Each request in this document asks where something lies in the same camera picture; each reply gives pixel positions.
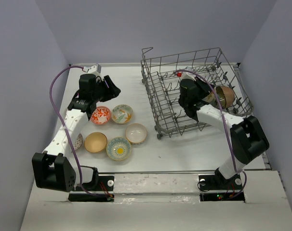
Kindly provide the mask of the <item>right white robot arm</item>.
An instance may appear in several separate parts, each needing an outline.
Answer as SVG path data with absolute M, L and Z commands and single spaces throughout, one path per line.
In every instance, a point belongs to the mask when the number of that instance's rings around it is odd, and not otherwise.
M 201 80 L 182 79 L 179 104 L 188 117 L 220 129 L 227 136 L 231 157 L 216 169 L 210 180 L 217 188 L 224 189 L 239 171 L 269 149 L 269 142 L 256 117 L 232 115 L 204 101 L 210 91 Z

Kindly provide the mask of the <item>brown glazed bowl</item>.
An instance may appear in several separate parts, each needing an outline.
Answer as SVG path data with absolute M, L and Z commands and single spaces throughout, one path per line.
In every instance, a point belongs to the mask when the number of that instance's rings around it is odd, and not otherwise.
M 218 86 L 216 87 L 216 93 L 219 97 L 222 108 L 229 108 L 233 104 L 235 100 L 235 94 L 230 87 Z

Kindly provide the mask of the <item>small patterned bowl under arm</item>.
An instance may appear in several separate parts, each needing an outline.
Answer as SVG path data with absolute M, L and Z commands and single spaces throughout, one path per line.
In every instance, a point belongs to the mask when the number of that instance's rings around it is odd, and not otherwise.
M 74 150 L 78 150 L 83 144 L 83 136 L 82 134 L 79 134 L 75 143 L 73 144 Z

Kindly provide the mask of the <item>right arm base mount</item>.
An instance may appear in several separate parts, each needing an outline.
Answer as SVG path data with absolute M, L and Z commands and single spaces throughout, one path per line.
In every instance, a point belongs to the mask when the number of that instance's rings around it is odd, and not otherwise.
M 246 181 L 242 181 L 239 174 L 229 180 L 223 181 L 216 175 L 199 175 L 197 188 L 200 191 L 201 202 L 219 201 L 245 201 L 244 187 Z

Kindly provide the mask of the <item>plain white bowl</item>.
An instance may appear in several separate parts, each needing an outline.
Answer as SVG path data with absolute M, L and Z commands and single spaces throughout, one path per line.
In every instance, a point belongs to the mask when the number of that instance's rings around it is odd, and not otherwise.
M 213 92 L 211 92 L 208 96 L 203 98 L 203 101 L 211 104 L 214 107 L 217 106 L 217 99 L 216 99 L 215 94 Z

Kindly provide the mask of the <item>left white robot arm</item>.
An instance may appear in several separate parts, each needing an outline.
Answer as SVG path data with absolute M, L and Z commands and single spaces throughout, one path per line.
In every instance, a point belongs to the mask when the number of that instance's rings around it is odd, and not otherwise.
M 36 186 L 43 189 L 69 192 L 82 184 L 87 190 L 98 186 L 98 177 L 88 173 L 82 177 L 78 160 L 72 164 L 68 155 L 76 156 L 73 143 L 96 110 L 98 102 L 106 102 L 119 96 L 121 90 L 110 76 L 83 74 L 79 88 L 73 95 L 65 117 L 60 117 L 61 127 L 50 144 L 32 157 Z

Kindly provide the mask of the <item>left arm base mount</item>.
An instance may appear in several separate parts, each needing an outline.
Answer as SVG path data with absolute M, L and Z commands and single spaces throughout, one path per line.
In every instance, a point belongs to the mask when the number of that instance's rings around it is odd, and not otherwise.
M 113 174 L 100 174 L 95 167 L 81 166 L 83 187 L 91 194 L 86 193 L 76 185 L 69 193 L 70 202 L 114 202 L 115 176 Z

